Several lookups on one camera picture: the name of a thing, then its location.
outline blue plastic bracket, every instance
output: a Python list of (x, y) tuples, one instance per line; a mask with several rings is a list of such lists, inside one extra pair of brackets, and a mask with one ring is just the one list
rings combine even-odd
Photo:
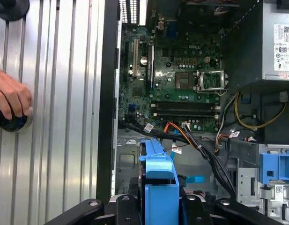
[(271, 180), (282, 180), (289, 184), (289, 154), (260, 154), (259, 180), (268, 184)]
[(170, 184), (145, 185), (145, 224), (177, 225), (179, 182), (173, 161), (156, 139), (141, 143), (146, 147), (146, 156), (140, 156), (146, 162), (146, 179), (171, 180)]
[(173, 180), (173, 163), (170, 156), (167, 156), (163, 147), (156, 139), (142, 140), (146, 146), (146, 156), (140, 156), (141, 162), (146, 161), (147, 179)]

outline human hand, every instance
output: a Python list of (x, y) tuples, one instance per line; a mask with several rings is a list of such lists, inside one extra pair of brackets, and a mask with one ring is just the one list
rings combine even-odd
[(17, 117), (29, 116), (31, 99), (26, 86), (0, 70), (0, 110), (6, 119), (12, 119), (11, 108)]

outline pcie slot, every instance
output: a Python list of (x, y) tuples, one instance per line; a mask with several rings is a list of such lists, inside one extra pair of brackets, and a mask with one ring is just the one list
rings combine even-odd
[(151, 110), (154, 116), (173, 118), (214, 118), (216, 115), (215, 104), (211, 103), (153, 101), (151, 104)]
[(134, 52), (133, 52), (133, 75), (134, 76), (137, 76), (138, 53), (139, 53), (139, 40), (134, 39)]
[(146, 86), (148, 90), (153, 89), (154, 84), (154, 62), (155, 62), (155, 48), (154, 45), (148, 46), (148, 68)]

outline metal panel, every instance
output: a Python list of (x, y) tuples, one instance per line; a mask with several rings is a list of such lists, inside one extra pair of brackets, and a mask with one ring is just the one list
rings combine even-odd
[(0, 68), (26, 84), (33, 123), (0, 130), (0, 225), (42, 225), (96, 197), (104, 0), (30, 0), (0, 22)]

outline power connector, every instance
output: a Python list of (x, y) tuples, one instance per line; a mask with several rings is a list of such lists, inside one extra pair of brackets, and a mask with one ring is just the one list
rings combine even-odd
[(280, 102), (288, 102), (288, 93), (286, 91), (280, 92)]

